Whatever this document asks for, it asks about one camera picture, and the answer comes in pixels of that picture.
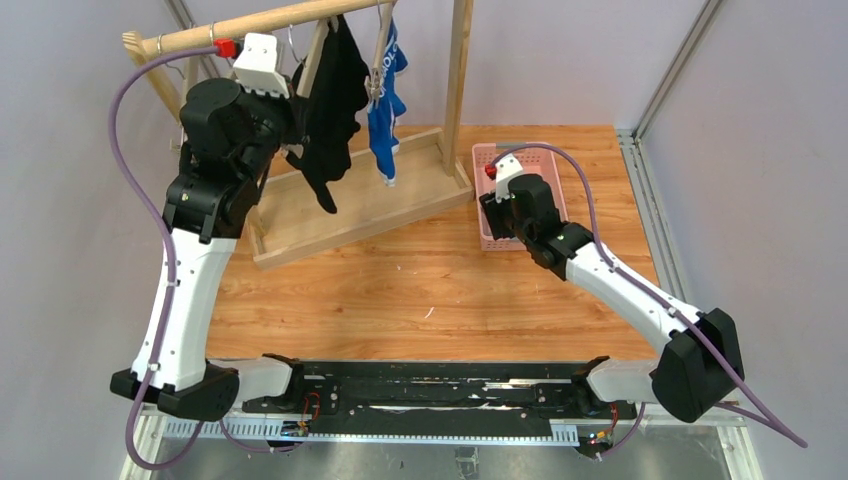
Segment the gray wall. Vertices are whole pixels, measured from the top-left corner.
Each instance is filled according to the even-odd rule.
[[[129,404],[109,376],[144,336],[161,244],[114,165],[106,112],[132,71],[121,33],[173,21],[161,2],[3,8],[0,477],[115,478]],[[146,83],[122,112],[127,160],[160,201],[173,122]]]
[[[185,0],[199,23],[296,0]],[[632,127],[703,0],[478,0],[474,3],[462,122],[470,125],[615,124]],[[401,0],[398,79],[407,125],[444,122],[452,0]],[[374,58],[374,8],[346,15],[364,58]],[[293,29],[300,55],[312,25]],[[285,59],[288,70],[295,63]]]
[[[649,133],[692,300],[737,320],[765,478],[844,478],[848,4],[728,0]]]

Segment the pink basket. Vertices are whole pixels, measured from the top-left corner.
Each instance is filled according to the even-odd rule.
[[[486,175],[486,165],[491,163],[503,150],[519,145],[519,143],[478,143],[471,148],[471,154],[474,158],[474,187],[477,190],[477,198],[495,188],[494,180]],[[529,148],[516,152],[514,155],[521,162],[525,172],[537,173],[550,184],[554,194],[554,203],[559,209],[559,215],[563,221],[568,220],[568,214],[565,211],[565,198],[562,196],[562,186],[559,183],[559,172],[556,168],[556,159],[553,152],[543,148]],[[495,240],[492,238],[492,231],[483,216],[483,209],[479,202],[477,203],[477,222],[480,225],[480,246],[484,251],[524,250],[524,245],[518,239]]]

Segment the wooden table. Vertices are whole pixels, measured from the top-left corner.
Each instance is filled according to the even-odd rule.
[[[406,135],[426,128],[398,130]],[[363,133],[352,149],[367,148]],[[571,153],[589,178],[604,241],[656,279],[611,127],[469,126],[462,128],[459,151],[468,165],[475,143],[511,141],[546,141]],[[275,174],[286,170],[284,163],[277,162]],[[564,161],[558,166],[569,218],[589,226],[577,175]],[[399,178],[395,188],[408,181],[415,179]],[[528,253],[482,252],[475,203],[267,272],[256,268],[242,239],[221,282],[207,354],[266,352],[358,360],[654,356],[636,330],[538,267]]]

